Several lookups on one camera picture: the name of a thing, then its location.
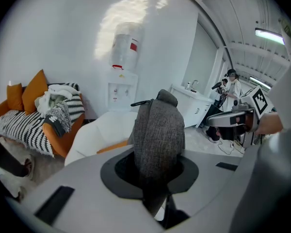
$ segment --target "sink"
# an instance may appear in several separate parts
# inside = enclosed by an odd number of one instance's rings
[[[175,89],[178,92],[181,92],[181,93],[183,93],[183,94],[185,94],[185,95],[187,95],[187,96],[189,96],[191,98],[197,99],[197,100],[202,100],[202,101],[206,101],[206,102],[210,102],[210,103],[213,103],[214,102],[214,100],[212,100],[212,99],[210,99],[210,98],[208,98],[208,97],[200,94],[198,91],[196,91],[196,93],[195,93],[193,91],[186,90],[184,88],[184,86],[172,84],[171,85],[171,88],[172,89]]]

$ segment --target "gray knit fabric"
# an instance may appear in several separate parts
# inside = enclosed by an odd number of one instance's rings
[[[159,99],[141,105],[129,143],[134,144],[135,165],[140,184],[164,183],[185,147],[184,121],[176,108],[177,99],[169,92],[159,92]]]

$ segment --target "white blanket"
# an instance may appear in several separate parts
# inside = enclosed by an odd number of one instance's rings
[[[52,84],[48,87],[48,91],[44,92],[43,97],[39,99],[37,111],[41,113],[41,117],[45,117],[46,113],[51,109],[49,100],[56,100],[58,96],[64,96],[72,99],[72,95],[80,94],[79,91],[68,85]]]

